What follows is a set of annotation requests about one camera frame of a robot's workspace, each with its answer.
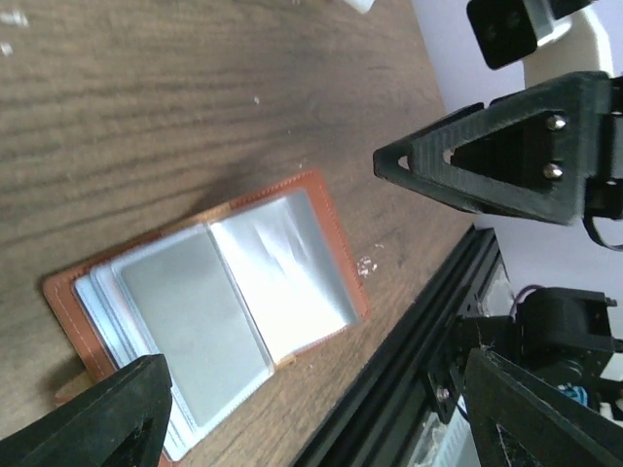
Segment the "stitching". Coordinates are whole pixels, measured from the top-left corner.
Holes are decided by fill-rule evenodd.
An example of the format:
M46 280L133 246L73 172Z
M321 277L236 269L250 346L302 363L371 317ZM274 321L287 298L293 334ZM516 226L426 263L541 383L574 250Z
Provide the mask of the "stitching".
M331 222L338 236L338 239L340 240L340 246L342 246L342 251L344 252L344 255L348 259L348 268L350 269L350 274L352 275L352 278L354 279L355 284L357 284L357 289L361 291L361 289L363 288L363 284L359 280L359 276L355 270L354 261L352 260L352 257L348 253L347 246L344 240L344 236L342 235L342 232L338 228L338 220L337 220L335 209L332 209L331 205L329 204L329 198L327 196L326 190L324 190L324 187L322 187L322 185L318 185L318 188L320 189L320 193L322 194L322 199L324 200L325 207L327 208L327 211L329 212L329 216L331 216ZM370 309L367 305L365 306L365 308L366 308L365 315L368 315Z
M313 172L305 172L305 173L299 174L299 175L297 175L294 178L290 178L288 180L285 180L285 181L279 183L278 185L274 185L272 187L265 188L264 190L262 190L259 193L235 199L235 204L236 205L238 205L238 204L246 204L246 203L248 203L250 201L256 201L258 199L263 198L265 195L270 195L272 193L278 192L282 188L287 187L289 185L292 185L292 184L298 182L299 180L303 180L304 178L309 178L312 175L313 175Z
M76 331L76 334L78 335L78 337L80 338L80 340L82 341L82 343L85 345L85 347L87 348L87 351L89 352L89 355L91 356L91 358L93 359L93 361L95 362L95 365L97 366L97 368L99 369L99 372L102 376L104 376L104 371L102 370L102 368L99 366L99 362L97 361L97 359L95 358L95 355L93 354L91 348L89 347L89 345L87 344L87 341L85 341L85 338L83 338L82 333L78 330L78 326L76 326L76 323L74 322L73 318L71 317L71 314L69 314L69 310L65 307L65 303L63 302L63 300L60 299L60 296L58 295L58 289L60 288L60 284L65 284L68 283L70 280L73 280L75 278L77 278L80 274L72 274L69 277L65 277L65 278L61 278L59 279L56 283L55 283L55 295L56 295L56 299L58 300L58 302L60 303L60 306L62 307L63 311L65 312L65 315L69 318L69 322L71 323L71 325L74 328L74 331Z

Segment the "wooden table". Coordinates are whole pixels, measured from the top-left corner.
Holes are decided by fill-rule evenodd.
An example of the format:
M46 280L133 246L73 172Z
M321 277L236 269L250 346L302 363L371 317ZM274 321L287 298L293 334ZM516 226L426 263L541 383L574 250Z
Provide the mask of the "wooden table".
M284 465L470 223L380 181L372 152L442 115L409 0L18 0L0 25L0 436L82 365L50 272L319 166L372 319L286 368L184 465Z

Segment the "card holder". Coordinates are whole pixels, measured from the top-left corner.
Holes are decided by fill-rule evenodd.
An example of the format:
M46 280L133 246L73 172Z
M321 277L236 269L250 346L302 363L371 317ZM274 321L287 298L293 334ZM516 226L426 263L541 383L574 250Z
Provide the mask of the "card holder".
M207 256L198 258L197 248ZM160 295L154 293L162 290L157 285L159 264L178 268L177 272L161 270L160 279L165 281L168 292ZM205 264L218 264L219 268L206 269ZM266 269L266 264L273 265ZM189 269L194 275L185 276ZM265 270L272 271L272 275L264 274ZM293 286L292 278L297 274L305 280ZM189 295L187 289L197 277L202 277L202 282L192 290L200 291L194 295L202 296L205 304L213 301L215 292L225 290L227 284L231 294L221 293L219 304L195 306L193 311L200 298ZM328 288L314 295L313 284L321 280L323 287ZM332 289L331 284L339 285ZM189 413L192 420L199 421L195 429L203 427L209 432L213 428L210 420L218 423L223 413L237 406L275 370L368 314L367 298L317 171L304 172L257 194L142 235L50 277L44 284L44 293L95 381L110 376L140 352L162 351L167 356L175 382L174 396L183 402L171 413L169 446L180 445L183 434L179 433L181 422L177 421L188 419ZM295 306L300 314L294 321L298 319L302 325L297 332L288 333L288 329L297 329L297 323L291 319L297 293L308 299ZM171 331L181 318L169 311L177 308L185 310L184 319L201 325L182 325ZM203 314L203 309L209 309L211 314ZM222 309L234 312L219 316L218 310ZM331 314L335 309L346 311ZM237 325L232 324L233 316ZM219 320L227 323L220 331L216 330ZM215 331L212 336L185 334L197 329ZM227 332L232 333L229 340ZM240 366L244 369L240 370L239 379L246 385L217 388L224 391L219 400L214 393L202 392L208 387L205 381L189 377L198 362L185 362L176 357L175 351L181 342L209 346L223 337L214 348L204 348L205 355L216 355L222 350L222 356L214 362L226 361L225 357L237 350L235 345L226 349L228 341L240 345L244 342L246 347L240 354L245 358L254 356L251 360L255 363ZM214 403L206 404L208 399ZM232 402L230 406L223 403L228 400ZM161 465L168 464L169 459L163 456Z

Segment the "screw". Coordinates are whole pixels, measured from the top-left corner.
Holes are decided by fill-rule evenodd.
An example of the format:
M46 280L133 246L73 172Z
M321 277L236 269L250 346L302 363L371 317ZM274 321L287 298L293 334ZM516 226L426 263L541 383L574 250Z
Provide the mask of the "screw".
M563 170L559 165L549 162L543 167L543 175L548 180L558 180L563 176Z
M552 115L545 121L545 124L550 131L558 131L565 127L567 121L560 115Z
M446 387L439 386L435 392L435 396L439 402L444 402L450 397L450 391Z

